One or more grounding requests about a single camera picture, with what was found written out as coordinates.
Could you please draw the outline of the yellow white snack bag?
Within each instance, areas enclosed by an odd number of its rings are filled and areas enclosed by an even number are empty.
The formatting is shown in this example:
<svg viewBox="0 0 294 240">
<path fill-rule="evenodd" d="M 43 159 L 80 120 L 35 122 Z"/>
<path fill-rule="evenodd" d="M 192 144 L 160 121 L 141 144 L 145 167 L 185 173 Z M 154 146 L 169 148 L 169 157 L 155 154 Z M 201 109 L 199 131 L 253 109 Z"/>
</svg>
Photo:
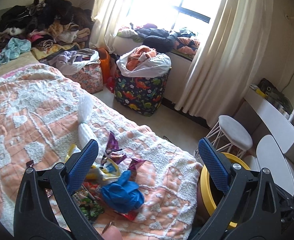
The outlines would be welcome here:
<svg viewBox="0 0 294 240">
<path fill-rule="evenodd" d="M 96 162 L 99 153 L 97 141 L 90 140 L 80 152 L 69 156 L 67 164 L 70 164 L 68 172 L 69 183 L 87 180 L 111 180 L 120 177 L 118 163 L 126 156 L 120 154 L 122 149 L 117 144 L 108 144 L 101 161 Z"/>
</svg>

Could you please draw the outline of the cream curtain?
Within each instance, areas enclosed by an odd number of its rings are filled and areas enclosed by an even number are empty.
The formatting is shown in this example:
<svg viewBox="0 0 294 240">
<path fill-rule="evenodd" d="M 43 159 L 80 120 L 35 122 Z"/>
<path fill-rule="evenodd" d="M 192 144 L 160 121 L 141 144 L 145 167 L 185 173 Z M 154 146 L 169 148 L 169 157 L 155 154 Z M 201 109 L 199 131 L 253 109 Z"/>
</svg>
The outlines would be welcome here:
<svg viewBox="0 0 294 240">
<path fill-rule="evenodd" d="M 95 0 L 91 19 L 94 25 L 91 29 L 89 44 L 91 47 L 104 48 L 114 52 L 113 44 L 116 36 L 116 24 L 121 16 L 120 6 L 123 0 Z"/>
<path fill-rule="evenodd" d="M 213 127 L 232 114 L 252 83 L 267 47 L 273 0 L 221 0 L 174 101 L 175 109 Z"/>
</svg>

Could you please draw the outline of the light blue garment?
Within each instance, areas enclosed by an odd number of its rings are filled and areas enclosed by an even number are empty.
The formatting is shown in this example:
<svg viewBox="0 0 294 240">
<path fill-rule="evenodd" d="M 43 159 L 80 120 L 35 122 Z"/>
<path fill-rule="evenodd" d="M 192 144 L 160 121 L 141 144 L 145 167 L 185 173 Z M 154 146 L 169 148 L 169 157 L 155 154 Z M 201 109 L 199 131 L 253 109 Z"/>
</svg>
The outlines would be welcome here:
<svg viewBox="0 0 294 240">
<path fill-rule="evenodd" d="M 21 40 L 15 37 L 11 38 L 5 48 L 0 52 L 0 66 L 17 59 L 20 54 L 27 53 L 30 50 L 31 42 L 29 40 Z"/>
</svg>

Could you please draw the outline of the clothes on window sill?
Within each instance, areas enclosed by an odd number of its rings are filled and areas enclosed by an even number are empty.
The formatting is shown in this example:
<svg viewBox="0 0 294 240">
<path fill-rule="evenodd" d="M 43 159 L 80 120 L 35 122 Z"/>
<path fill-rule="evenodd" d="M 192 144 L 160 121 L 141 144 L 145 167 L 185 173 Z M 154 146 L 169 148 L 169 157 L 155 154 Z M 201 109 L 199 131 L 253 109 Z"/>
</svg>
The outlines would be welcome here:
<svg viewBox="0 0 294 240">
<path fill-rule="evenodd" d="M 194 57 L 200 46 L 196 34 L 185 27 L 167 31 L 157 28 L 154 24 L 146 24 L 140 28 L 134 28 L 131 24 L 130 27 L 120 28 L 116 36 L 154 48 L 160 53 L 173 51 L 188 57 Z"/>
</svg>

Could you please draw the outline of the dinosaur print laundry basket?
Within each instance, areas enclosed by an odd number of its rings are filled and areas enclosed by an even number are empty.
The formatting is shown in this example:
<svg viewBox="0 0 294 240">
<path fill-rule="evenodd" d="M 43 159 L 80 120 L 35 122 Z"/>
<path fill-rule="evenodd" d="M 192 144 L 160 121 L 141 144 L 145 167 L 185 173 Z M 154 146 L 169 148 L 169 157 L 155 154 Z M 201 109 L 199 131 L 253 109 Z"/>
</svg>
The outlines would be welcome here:
<svg viewBox="0 0 294 240">
<path fill-rule="evenodd" d="M 159 77 L 125 77 L 115 72 L 114 96 L 121 105 L 144 116 L 152 116 L 160 107 L 169 73 Z"/>
</svg>

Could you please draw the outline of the blue rubber glove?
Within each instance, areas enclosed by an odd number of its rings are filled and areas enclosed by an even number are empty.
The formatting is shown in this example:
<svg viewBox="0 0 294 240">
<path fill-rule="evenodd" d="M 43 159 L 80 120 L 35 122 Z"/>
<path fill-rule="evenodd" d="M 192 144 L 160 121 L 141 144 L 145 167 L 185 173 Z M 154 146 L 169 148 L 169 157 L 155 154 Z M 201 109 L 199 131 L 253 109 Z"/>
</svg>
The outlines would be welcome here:
<svg viewBox="0 0 294 240">
<path fill-rule="evenodd" d="M 118 213 L 128 213 L 144 204 L 144 196 L 139 185 L 130 180 L 131 171 L 124 171 L 119 179 L 101 189 L 103 201 Z"/>
</svg>

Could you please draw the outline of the yellow round trash bin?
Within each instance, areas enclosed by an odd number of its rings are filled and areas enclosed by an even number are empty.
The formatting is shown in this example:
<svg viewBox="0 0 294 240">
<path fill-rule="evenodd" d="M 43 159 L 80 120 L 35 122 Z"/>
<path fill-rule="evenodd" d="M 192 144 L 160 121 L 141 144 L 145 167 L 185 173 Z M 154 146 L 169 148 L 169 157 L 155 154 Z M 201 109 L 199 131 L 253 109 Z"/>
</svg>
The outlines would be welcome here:
<svg viewBox="0 0 294 240">
<path fill-rule="evenodd" d="M 222 198 L 219 197 L 219 194 L 223 193 L 221 191 L 215 193 L 215 189 L 216 187 L 211 182 L 208 169 L 204 165 L 197 185 L 196 215 L 199 217 L 201 224 L 204 224 L 210 218 Z"/>
</svg>

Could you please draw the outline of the red snack packet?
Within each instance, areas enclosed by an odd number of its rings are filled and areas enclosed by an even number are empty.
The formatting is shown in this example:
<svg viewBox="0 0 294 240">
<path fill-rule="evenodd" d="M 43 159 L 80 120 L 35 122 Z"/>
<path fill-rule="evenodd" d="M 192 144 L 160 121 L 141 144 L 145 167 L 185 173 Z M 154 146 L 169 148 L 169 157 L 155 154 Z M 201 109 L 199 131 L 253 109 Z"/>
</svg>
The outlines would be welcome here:
<svg viewBox="0 0 294 240">
<path fill-rule="evenodd" d="M 101 189 L 102 186 L 98 183 L 91 183 L 88 181 L 83 182 L 82 186 L 93 196 L 93 198 L 99 203 L 99 205 L 103 207 L 109 207 L 105 201 L 102 199 L 101 195 Z M 137 211 L 129 211 L 128 213 L 119 213 L 113 208 L 110 208 L 114 213 L 117 215 L 120 215 L 124 218 L 126 218 L 129 221 L 134 221 L 134 219 L 137 217 L 138 212 Z"/>
</svg>

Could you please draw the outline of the pile of clothes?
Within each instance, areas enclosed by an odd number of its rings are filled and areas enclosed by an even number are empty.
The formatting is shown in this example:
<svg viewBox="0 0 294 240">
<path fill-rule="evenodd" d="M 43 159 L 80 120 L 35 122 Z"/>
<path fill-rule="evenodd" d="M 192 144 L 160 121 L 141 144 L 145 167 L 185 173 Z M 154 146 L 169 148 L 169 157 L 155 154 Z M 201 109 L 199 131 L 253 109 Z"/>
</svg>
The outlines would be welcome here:
<svg viewBox="0 0 294 240">
<path fill-rule="evenodd" d="M 54 44 L 83 43 L 94 21 L 91 11 L 68 0 L 34 0 L 0 12 L 0 53 L 10 39 L 27 40 L 30 48 L 45 51 Z"/>
</svg>

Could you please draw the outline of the orange bag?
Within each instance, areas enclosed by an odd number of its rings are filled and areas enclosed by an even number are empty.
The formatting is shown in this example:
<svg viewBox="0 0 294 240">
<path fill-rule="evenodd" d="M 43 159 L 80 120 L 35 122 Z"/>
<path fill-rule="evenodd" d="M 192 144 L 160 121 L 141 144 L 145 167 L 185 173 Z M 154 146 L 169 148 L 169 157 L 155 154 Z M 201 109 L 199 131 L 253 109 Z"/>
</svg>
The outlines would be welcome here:
<svg viewBox="0 0 294 240">
<path fill-rule="evenodd" d="M 106 84 L 110 77 L 110 54 L 104 48 L 97 48 L 100 59 L 100 66 L 102 70 L 103 83 Z"/>
</svg>

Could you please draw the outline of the pink floral storage bag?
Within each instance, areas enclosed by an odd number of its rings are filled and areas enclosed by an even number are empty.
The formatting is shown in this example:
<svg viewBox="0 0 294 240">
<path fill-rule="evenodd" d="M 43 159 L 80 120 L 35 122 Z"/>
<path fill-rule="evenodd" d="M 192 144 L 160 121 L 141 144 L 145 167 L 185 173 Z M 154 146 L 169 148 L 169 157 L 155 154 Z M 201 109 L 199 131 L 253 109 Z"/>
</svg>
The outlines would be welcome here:
<svg viewBox="0 0 294 240">
<path fill-rule="evenodd" d="M 80 84 L 90 94 L 103 90 L 103 74 L 100 61 L 85 65 L 79 72 L 66 75 L 67 78 Z"/>
</svg>

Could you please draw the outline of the white bag with clothes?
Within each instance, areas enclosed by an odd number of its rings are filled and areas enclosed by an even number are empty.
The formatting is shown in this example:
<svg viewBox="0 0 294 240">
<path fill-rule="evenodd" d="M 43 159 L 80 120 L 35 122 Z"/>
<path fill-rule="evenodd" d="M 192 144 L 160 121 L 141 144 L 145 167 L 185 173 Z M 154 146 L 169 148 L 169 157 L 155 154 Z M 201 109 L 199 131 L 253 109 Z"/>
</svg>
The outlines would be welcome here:
<svg viewBox="0 0 294 240">
<path fill-rule="evenodd" d="M 168 55 L 159 53 L 155 48 L 141 45 L 123 54 L 116 62 L 125 77 L 153 78 L 167 74 L 171 68 Z"/>
</svg>

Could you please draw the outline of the white vanity desk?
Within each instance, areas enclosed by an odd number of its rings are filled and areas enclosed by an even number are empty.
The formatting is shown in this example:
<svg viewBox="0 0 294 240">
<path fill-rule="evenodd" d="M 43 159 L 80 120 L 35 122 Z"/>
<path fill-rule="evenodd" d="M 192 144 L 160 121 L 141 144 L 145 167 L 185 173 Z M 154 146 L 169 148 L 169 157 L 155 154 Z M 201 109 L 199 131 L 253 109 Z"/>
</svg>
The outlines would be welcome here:
<svg viewBox="0 0 294 240">
<path fill-rule="evenodd" d="M 249 88 L 234 115 L 251 135 L 252 156 L 242 157 L 250 168 L 268 168 L 274 182 L 294 194 L 294 126 L 270 102 Z"/>
</svg>

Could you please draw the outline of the cream curtain right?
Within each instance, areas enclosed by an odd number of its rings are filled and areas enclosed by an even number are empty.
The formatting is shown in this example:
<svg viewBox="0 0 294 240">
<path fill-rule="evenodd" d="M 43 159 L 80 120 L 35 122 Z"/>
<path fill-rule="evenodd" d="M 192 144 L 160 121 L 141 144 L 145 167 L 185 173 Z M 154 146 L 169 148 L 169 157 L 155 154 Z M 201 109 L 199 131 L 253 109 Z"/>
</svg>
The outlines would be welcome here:
<svg viewBox="0 0 294 240">
<path fill-rule="evenodd" d="M 252 83 L 267 47 L 273 0 L 221 0 L 174 101 L 175 109 L 213 127 L 232 114 Z"/>
</svg>

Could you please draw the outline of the white plastic bag clothes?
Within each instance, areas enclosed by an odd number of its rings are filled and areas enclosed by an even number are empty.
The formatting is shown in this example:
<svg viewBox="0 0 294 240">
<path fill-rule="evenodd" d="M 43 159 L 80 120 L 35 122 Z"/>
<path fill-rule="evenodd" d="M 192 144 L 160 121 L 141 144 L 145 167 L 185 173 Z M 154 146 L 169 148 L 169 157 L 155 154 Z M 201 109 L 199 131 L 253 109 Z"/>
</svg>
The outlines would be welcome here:
<svg viewBox="0 0 294 240">
<path fill-rule="evenodd" d="M 40 63 L 55 67 L 63 75 L 69 76 L 78 73 L 85 66 L 100 64 L 100 57 L 97 50 L 84 48 L 80 50 L 64 50 L 57 55 L 50 55 L 40 60 Z"/>
</svg>

